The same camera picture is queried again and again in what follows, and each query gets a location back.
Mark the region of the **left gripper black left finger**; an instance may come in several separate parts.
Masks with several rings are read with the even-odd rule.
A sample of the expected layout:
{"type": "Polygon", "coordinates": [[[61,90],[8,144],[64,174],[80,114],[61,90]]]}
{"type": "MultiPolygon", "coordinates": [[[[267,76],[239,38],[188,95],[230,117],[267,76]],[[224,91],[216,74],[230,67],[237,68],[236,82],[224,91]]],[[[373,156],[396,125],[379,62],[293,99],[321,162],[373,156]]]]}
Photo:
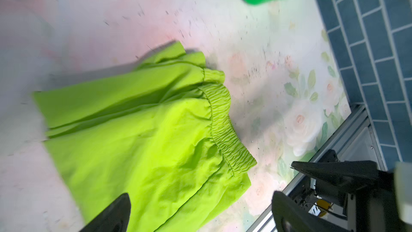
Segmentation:
{"type": "Polygon", "coordinates": [[[80,232],[126,232],[132,205],[128,193],[116,198],[80,232]]]}

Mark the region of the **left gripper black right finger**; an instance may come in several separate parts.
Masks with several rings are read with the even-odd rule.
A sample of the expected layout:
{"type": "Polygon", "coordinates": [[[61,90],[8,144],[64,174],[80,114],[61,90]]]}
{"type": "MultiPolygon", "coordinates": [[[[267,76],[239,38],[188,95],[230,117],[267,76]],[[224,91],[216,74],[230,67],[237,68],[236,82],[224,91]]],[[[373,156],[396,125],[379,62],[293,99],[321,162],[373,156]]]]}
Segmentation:
{"type": "Polygon", "coordinates": [[[302,209],[281,191],[275,191],[271,211],[279,232],[345,232],[346,229],[302,209]]]}

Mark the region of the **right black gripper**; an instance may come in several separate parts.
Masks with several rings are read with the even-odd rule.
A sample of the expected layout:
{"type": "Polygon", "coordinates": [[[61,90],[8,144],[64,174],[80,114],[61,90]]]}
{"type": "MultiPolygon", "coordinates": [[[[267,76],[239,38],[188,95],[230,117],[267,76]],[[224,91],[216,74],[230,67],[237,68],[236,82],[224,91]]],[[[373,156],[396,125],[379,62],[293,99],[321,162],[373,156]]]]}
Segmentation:
{"type": "Polygon", "coordinates": [[[291,167],[310,179],[317,195],[347,193],[350,232],[410,232],[400,219],[394,172],[378,169],[373,161],[293,162],[291,167]]]}

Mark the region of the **lime green shorts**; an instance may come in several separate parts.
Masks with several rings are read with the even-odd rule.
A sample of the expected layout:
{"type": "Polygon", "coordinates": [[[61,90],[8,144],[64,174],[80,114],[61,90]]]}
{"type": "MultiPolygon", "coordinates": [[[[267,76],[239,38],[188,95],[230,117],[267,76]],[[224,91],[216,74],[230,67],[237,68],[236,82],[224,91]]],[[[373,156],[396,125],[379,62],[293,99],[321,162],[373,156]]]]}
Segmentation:
{"type": "Polygon", "coordinates": [[[40,91],[45,147],[85,222],[122,194],[130,232],[195,232],[249,189],[225,74],[173,43],[134,70],[40,91]]]}

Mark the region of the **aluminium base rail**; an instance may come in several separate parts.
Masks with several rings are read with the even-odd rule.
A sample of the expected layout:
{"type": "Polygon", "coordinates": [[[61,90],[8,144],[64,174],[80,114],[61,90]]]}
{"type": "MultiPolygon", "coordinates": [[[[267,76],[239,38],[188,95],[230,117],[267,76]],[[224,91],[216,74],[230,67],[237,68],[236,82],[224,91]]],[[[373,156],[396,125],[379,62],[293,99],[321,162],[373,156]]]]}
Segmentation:
{"type": "Polygon", "coordinates": [[[385,232],[397,217],[394,175],[388,171],[365,106],[351,115],[308,162],[293,162],[296,178],[274,192],[251,226],[261,232],[385,232]]]}

